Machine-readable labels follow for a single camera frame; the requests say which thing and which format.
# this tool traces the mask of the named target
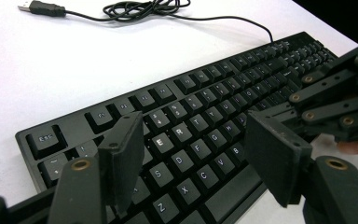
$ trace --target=keyboard key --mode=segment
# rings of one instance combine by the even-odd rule
[[[188,129],[194,134],[195,137],[200,137],[209,129],[205,119],[199,114],[189,119],[186,124]]]
[[[45,180],[48,188],[57,185],[58,179],[61,176],[62,168],[67,162],[68,160],[66,159],[65,154],[61,153],[40,163],[39,169],[43,174],[43,179]]]
[[[101,133],[113,127],[115,121],[105,106],[92,109],[86,119],[94,133]]]
[[[215,129],[208,133],[204,137],[205,143],[208,144],[209,148],[213,153],[217,153],[221,149],[223,149],[226,144],[226,138],[219,132],[219,130]]]
[[[135,217],[132,217],[130,220],[125,222],[126,224],[150,224],[149,220],[145,216],[144,212],[140,212]]]
[[[150,191],[143,179],[138,177],[135,188],[133,189],[132,202],[134,205],[138,205],[144,202],[148,197],[150,197]]]
[[[226,153],[237,167],[241,166],[243,163],[246,162],[245,150],[240,143],[236,143],[233,146],[229,147]]]
[[[218,190],[200,211],[208,223],[221,223],[260,184],[260,177],[248,166]]]
[[[188,155],[198,166],[200,166],[212,156],[212,152],[206,146],[205,142],[202,141],[202,139],[199,139],[190,145]]]
[[[205,165],[197,171],[194,176],[194,182],[202,194],[206,194],[219,182],[219,178],[209,165]]]
[[[235,165],[226,153],[217,156],[211,163],[211,167],[220,180],[226,179],[234,171]]]
[[[160,190],[166,187],[171,181],[173,181],[173,175],[164,162],[160,162],[149,170],[149,181],[155,190]]]
[[[147,115],[145,118],[154,133],[161,133],[172,126],[162,110],[157,110]]]
[[[156,86],[150,91],[159,105],[165,105],[176,99],[171,90],[165,84]]]
[[[175,80],[175,83],[183,94],[189,94],[197,90],[196,83],[189,76],[182,76]]]
[[[189,206],[193,205],[201,196],[199,190],[190,178],[176,187],[175,194],[177,195],[177,201],[184,210],[187,210]]]
[[[194,166],[193,161],[187,156],[184,150],[180,150],[171,156],[171,166],[177,176],[183,176]]]
[[[179,102],[167,106],[164,111],[174,124],[184,121],[189,116],[185,108]]]
[[[109,109],[112,110],[113,114],[117,119],[121,118],[126,114],[130,114],[135,111],[135,107],[133,107],[132,103],[128,98],[122,98],[115,100],[110,106]]]
[[[174,149],[173,143],[166,133],[161,133],[152,138],[150,146],[154,150],[155,155],[158,155],[159,158],[162,158]]]
[[[183,147],[189,143],[193,137],[184,123],[180,123],[170,129],[171,139],[177,147]]]
[[[133,100],[135,106],[144,112],[147,112],[158,106],[148,91],[141,91],[136,93],[131,99]]]
[[[45,126],[26,136],[35,159],[42,159],[66,148],[58,126]]]
[[[156,200],[153,203],[153,208],[153,214],[162,223],[169,223],[179,215],[179,209],[168,194],[164,194]]]
[[[203,104],[196,95],[186,97],[183,106],[189,115],[198,114],[203,109]]]
[[[94,157],[98,152],[97,145],[92,140],[75,147],[75,150],[78,157]]]
[[[198,211],[194,211],[186,217],[180,224],[206,224]]]

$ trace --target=white surface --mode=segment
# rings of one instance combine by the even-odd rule
[[[54,1],[96,17],[113,2]],[[36,194],[16,132],[269,41],[242,21],[97,23],[32,15],[18,3],[0,0],[0,195],[8,205]],[[179,14],[242,16],[275,39],[306,31],[336,55],[357,46],[289,0],[197,0]],[[299,211],[281,209],[266,194],[240,223],[301,223]]]

